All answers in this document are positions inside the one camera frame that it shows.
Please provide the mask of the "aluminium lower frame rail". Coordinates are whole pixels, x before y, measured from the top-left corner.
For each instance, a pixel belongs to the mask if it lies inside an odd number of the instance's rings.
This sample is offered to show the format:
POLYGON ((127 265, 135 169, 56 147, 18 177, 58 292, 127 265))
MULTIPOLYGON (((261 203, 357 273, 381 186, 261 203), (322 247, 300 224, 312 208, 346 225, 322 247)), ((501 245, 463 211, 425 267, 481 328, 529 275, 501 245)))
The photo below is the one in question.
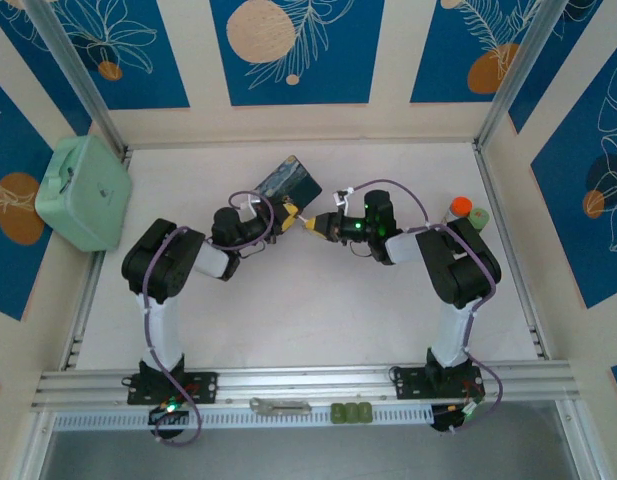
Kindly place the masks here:
POLYGON ((46 411, 27 415, 9 480, 40 479, 55 419, 55 413, 46 411))
POLYGON ((597 437, 582 400, 557 400, 555 406, 579 480, 607 480, 597 437))

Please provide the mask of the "orange-capped bottle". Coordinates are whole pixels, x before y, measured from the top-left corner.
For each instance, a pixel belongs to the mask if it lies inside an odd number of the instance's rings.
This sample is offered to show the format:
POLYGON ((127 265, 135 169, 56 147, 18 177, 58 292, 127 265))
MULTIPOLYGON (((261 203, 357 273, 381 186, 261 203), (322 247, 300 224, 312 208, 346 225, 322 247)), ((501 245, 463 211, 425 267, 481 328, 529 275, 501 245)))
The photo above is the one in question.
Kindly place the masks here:
POLYGON ((469 198, 464 196, 455 197, 443 216, 442 222, 447 224, 461 218, 467 218, 472 209, 473 203, 469 198))

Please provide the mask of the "starry night tin box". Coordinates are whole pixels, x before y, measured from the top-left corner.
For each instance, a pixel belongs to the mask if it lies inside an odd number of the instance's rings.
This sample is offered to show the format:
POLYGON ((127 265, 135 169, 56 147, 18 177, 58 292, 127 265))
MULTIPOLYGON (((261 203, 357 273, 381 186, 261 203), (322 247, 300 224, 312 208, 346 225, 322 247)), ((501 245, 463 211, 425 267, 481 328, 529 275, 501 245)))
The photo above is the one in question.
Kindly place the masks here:
POLYGON ((303 210, 321 194, 322 187, 297 157, 291 155, 255 188, 255 192, 272 203, 284 202, 288 196, 299 210, 303 210))

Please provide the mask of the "aluminium frame post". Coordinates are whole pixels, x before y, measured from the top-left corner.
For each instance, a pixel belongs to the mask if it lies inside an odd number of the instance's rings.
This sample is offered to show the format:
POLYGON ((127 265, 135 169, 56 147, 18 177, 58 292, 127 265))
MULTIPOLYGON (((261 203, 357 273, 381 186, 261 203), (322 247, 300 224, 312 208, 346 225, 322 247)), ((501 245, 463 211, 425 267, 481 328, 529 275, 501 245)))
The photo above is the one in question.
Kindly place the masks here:
POLYGON ((528 27, 512 65, 495 94, 485 120, 477 132, 473 142, 476 152, 483 152, 492 139, 498 125, 508 113, 510 106, 542 52, 567 3, 568 0, 541 1, 537 14, 528 27))
POLYGON ((52 7, 45 0, 22 0, 25 11, 88 115, 115 154, 124 159, 127 144, 52 7))

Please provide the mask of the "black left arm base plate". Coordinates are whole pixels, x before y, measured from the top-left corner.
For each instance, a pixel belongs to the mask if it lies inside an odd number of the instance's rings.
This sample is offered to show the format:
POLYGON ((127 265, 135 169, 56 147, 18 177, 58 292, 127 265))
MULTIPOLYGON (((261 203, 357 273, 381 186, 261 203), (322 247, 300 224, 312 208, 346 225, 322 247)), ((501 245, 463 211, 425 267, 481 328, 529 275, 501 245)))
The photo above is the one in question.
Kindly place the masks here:
MULTIPOLYGON (((174 379, 192 398, 195 404, 214 404, 218 390, 218 374, 203 371, 179 371, 172 373, 174 379)), ((126 376, 121 384, 128 389, 129 405, 157 405, 174 399, 184 401, 183 394, 161 371, 149 369, 147 372, 126 376)))

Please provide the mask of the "long aluminium mounting rail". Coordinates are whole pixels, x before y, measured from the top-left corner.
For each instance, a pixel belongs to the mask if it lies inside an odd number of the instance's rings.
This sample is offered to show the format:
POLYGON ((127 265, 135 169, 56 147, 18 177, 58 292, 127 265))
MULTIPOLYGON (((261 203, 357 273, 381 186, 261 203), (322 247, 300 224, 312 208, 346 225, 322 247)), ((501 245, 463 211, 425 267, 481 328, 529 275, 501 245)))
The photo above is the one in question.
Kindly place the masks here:
MULTIPOLYGON (((250 400, 305 402, 313 407, 335 402, 394 404, 397 387, 388 365, 292 368, 230 368, 215 371, 214 407, 247 407, 250 400)), ((482 368, 484 400, 579 400, 581 393, 567 361, 487 362, 482 368)), ((41 374, 31 402, 35 412, 132 408, 124 379, 130 370, 67 370, 41 374)))

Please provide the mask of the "green plastic block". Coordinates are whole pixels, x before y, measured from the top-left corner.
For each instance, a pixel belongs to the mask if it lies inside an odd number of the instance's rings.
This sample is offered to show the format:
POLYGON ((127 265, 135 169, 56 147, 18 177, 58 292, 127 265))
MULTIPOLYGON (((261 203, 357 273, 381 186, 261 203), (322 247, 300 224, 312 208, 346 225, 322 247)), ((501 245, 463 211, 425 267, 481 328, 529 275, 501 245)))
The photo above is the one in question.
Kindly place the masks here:
POLYGON ((370 424, 373 422, 372 405, 369 402, 333 403, 330 418, 335 425, 370 424))

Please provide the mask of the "silver metal wrench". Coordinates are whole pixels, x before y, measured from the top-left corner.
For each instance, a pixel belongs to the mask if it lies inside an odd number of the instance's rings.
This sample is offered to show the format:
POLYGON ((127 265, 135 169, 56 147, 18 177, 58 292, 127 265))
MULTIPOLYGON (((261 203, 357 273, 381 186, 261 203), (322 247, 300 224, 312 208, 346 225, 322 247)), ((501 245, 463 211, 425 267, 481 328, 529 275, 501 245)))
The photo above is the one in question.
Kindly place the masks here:
POLYGON ((261 416, 308 415, 312 412, 312 407, 308 402, 287 399, 253 397, 249 401, 249 407, 254 413, 261 416))

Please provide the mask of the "mint green carry case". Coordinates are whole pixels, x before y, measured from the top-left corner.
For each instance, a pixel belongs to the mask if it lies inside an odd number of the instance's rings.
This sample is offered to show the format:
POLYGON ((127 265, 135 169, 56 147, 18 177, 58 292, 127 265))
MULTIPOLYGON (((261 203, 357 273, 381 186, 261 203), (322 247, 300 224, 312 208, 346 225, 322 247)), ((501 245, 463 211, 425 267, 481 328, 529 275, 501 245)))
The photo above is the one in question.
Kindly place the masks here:
POLYGON ((122 161, 99 137, 62 139, 35 198, 39 217, 82 252, 118 247, 132 193, 122 161))

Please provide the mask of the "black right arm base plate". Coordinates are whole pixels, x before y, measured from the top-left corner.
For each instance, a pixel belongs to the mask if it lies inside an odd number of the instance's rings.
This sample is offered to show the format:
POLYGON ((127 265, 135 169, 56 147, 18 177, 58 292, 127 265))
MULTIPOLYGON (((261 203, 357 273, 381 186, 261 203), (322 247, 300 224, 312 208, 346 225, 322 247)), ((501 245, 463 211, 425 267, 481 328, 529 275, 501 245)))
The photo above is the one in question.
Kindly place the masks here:
POLYGON ((435 370, 428 367, 392 367, 391 380, 399 400, 434 400, 482 398, 485 388, 477 380, 482 377, 478 367, 435 370))

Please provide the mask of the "aluminium table side rail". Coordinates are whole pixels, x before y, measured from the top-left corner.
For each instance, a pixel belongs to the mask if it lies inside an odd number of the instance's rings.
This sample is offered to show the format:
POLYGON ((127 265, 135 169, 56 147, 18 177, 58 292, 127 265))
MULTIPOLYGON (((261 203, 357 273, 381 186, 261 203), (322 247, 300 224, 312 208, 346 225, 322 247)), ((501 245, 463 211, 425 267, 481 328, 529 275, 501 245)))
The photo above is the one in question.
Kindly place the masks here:
MULTIPOLYGON (((132 158, 132 150, 130 153, 126 152, 120 165, 121 169, 127 173, 127 169, 132 158)), ((96 183, 98 197, 104 199, 104 206, 110 204, 111 199, 114 196, 115 191, 119 190, 119 186, 116 183, 113 185, 110 180, 98 180, 96 183)), ((90 261, 88 270, 85 276, 84 285, 82 287, 77 308, 73 317, 72 325, 69 329, 68 338, 64 346, 64 352, 62 354, 59 370, 74 369, 79 356, 81 343, 83 341, 84 332, 88 317, 94 301, 94 296, 99 282, 103 262, 105 258, 105 250, 92 252, 90 255, 90 261)))
POLYGON ((503 204, 500 200, 500 196, 497 192, 494 176, 491 173, 484 154, 476 144, 473 145, 473 153, 492 210, 492 215, 497 225, 497 230, 501 238, 513 283, 517 291, 517 296, 521 303, 524 318, 535 345, 536 355, 541 360, 551 360, 552 355, 550 352, 550 346, 546 343, 546 338, 539 322, 537 310, 531 298, 522 269, 516 256, 512 237, 508 228, 507 218, 503 209, 503 204))

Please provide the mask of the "black controller board with LED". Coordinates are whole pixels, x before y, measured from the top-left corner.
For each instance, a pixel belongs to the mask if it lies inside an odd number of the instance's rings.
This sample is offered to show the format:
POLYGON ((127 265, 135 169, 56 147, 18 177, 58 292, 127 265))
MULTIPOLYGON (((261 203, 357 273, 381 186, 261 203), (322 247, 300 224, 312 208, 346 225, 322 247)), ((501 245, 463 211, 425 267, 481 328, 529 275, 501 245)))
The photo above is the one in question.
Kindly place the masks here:
POLYGON ((439 404, 432 406, 432 428, 438 432, 453 432, 467 424, 468 419, 479 406, 471 400, 467 404, 439 404))
POLYGON ((148 413, 148 425, 159 428, 186 426, 189 424, 189 411, 180 404, 157 406, 148 413))

